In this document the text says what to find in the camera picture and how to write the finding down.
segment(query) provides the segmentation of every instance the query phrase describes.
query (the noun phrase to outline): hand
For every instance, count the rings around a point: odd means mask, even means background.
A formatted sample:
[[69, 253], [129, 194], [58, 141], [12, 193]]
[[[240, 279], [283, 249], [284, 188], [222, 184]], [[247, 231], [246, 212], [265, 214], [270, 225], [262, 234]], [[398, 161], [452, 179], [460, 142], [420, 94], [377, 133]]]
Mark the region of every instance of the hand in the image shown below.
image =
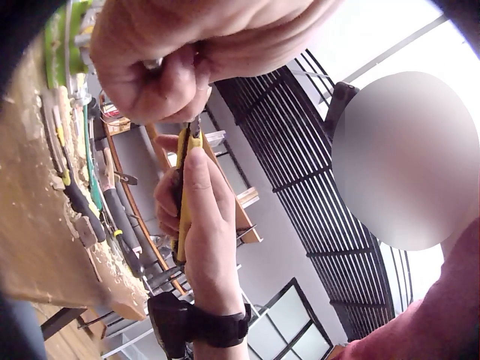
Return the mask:
[[[175, 151], [178, 137], [161, 135], [156, 144]], [[160, 228], [178, 236], [179, 219], [171, 195], [176, 171], [164, 174], [155, 190]], [[235, 195], [218, 166], [201, 148], [185, 159], [184, 190], [192, 218], [185, 239], [185, 275], [203, 310], [231, 315], [244, 312], [236, 261]]]
[[[98, 79], [134, 122], [187, 121], [209, 83], [273, 71], [306, 48], [340, 0], [107, 0], [90, 43]], [[153, 74], [143, 60], [163, 58]]]

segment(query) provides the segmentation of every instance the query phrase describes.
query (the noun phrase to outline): window frame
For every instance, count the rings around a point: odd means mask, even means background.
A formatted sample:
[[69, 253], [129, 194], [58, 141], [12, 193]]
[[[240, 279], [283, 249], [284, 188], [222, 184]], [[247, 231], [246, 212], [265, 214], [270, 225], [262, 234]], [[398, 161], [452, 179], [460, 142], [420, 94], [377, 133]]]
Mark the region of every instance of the window frame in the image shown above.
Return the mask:
[[[330, 352], [333, 349], [333, 344], [330, 338], [328, 337], [325, 329], [323, 328], [322, 324], [317, 318], [317, 315], [312, 309], [312, 306], [307, 300], [307, 297], [305, 296], [305, 293], [301, 289], [300, 285], [298, 284], [298, 281], [295, 277], [293, 277], [273, 298], [266, 304], [266, 308], [270, 309], [272, 306], [274, 306], [277, 301], [279, 301], [282, 296], [286, 294], [287, 291], [289, 291], [292, 287], [295, 288], [297, 291], [298, 296], [300, 297], [300, 300], [305, 307], [305, 311], [307, 312], [308, 316], [310, 317], [310, 320], [303, 326], [303, 328], [293, 337], [293, 339], [288, 342], [286, 339], [283, 337], [283, 335], [280, 333], [280, 330], [277, 328], [275, 323], [273, 322], [272, 318], [268, 315], [268, 312], [264, 315], [265, 318], [268, 319], [272, 327], [275, 329], [277, 334], [280, 336], [280, 338], [287, 344], [285, 348], [274, 358], [274, 360], [281, 360], [289, 351], [292, 351], [292, 353], [297, 357], [298, 360], [302, 360], [302, 358], [295, 352], [293, 347], [295, 344], [301, 339], [301, 337], [307, 332], [307, 330], [310, 328], [310, 326], [315, 325], [319, 333], [323, 336], [327, 344], [329, 345], [329, 349], [325, 352], [325, 354], [319, 359], [319, 360], [324, 360], [328, 357]], [[249, 350], [255, 354], [258, 359], [263, 360], [262, 357], [253, 349], [253, 347], [248, 344]]]

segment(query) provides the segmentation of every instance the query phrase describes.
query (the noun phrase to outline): screwdriver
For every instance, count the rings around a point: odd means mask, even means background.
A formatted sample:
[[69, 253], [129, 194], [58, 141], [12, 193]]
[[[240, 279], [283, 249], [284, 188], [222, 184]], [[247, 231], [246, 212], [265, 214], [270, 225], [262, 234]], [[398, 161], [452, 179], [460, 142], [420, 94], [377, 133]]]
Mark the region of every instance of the screwdriver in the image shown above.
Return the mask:
[[55, 160], [57, 162], [58, 171], [61, 175], [63, 184], [65, 185], [65, 195], [67, 195], [67, 197], [69, 198], [72, 204], [72, 209], [75, 212], [88, 217], [90, 225], [92, 226], [92, 229], [98, 241], [102, 242], [107, 239], [107, 236], [100, 222], [100, 213], [98, 211], [98, 208], [92, 201], [88, 201], [88, 199], [78, 187], [77, 183], [75, 182], [75, 177], [73, 176], [72, 163], [70, 162], [70, 158], [68, 156], [65, 146], [65, 137], [63, 135], [63, 126], [60, 120], [60, 110], [58, 105], [53, 106], [53, 119], [57, 138], [60, 143], [63, 156], [67, 161], [67, 167], [65, 167], [63, 161], [61, 160], [61, 155], [59, 154], [59, 152], [55, 151], [56, 147], [54, 144], [53, 129], [51, 128], [51, 117], [47, 115], [47, 118], [45, 120], [47, 123], [48, 135], [50, 137], [50, 141], [52, 142], [52, 148], [54, 150], [54, 157], [56, 158]]
[[188, 209], [187, 195], [183, 191], [183, 169], [185, 158], [190, 150], [194, 147], [203, 147], [202, 131], [200, 130], [200, 115], [197, 115], [192, 122], [185, 124], [179, 134], [177, 148], [177, 171], [179, 173], [179, 181], [174, 186], [172, 195], [177, 206], [177, 217], [180, 219], [179, 238], [172, 238], [172, 257], [177, 265], [185, 264], [185, 238], [188, 230], [192, 226], [190, 211]]

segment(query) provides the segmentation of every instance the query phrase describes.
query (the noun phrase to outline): green hose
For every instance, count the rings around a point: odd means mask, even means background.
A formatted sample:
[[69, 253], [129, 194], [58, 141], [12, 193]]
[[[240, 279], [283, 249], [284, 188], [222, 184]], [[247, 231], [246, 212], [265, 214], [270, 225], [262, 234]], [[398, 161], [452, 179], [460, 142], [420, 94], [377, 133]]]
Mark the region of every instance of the green hose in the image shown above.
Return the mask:
[[90, 183], [90, 195], [92, 200], [99, 210], [102, 210], [102, 200], [100, 198], [100, 190], [98, 182], [94, 176], [94, 165], [92, 161], [92, 154], [90, 153], [90, 138], [88, 136], [88, 108], [84, 106], [84, 136], [85, 136], [85, 153], [87, 158], [88, 181]]

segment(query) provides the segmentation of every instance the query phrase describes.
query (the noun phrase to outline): sleeve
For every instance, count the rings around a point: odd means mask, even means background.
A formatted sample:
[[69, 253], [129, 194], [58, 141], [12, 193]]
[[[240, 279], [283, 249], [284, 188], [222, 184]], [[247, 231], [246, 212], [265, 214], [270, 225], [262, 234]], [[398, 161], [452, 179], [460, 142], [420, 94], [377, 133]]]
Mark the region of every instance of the sleeve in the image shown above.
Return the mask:
[[478, 340], [479, 221], [464, 231], [423, 300], [361, 340], [335, 360], [458, 359]]

